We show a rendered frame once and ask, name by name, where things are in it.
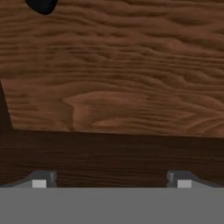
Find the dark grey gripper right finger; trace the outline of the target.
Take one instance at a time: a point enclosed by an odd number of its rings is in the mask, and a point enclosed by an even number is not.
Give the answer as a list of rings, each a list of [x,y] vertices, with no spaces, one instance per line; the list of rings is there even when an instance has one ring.
[[[168,171],[167,186],[171,188],[223,188],[223,185],[218,185],[207,180],[201,179],[190,171]]]

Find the black-handled knife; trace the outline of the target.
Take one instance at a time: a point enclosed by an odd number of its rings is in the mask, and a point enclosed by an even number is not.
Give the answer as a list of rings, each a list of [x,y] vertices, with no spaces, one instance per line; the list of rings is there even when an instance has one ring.
[[[26,4],[41,15],[51,14],[59,0],[25,0]]]

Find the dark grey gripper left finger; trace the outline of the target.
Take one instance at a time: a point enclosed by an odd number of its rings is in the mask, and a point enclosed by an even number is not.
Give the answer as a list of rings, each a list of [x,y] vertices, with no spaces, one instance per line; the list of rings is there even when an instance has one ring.
[[[26,178],[22,178],[15,182],[0,185],[3,187],[17,187],[17,188],[52,188],[57,186],[57,172],[56,171],[34,171]]]

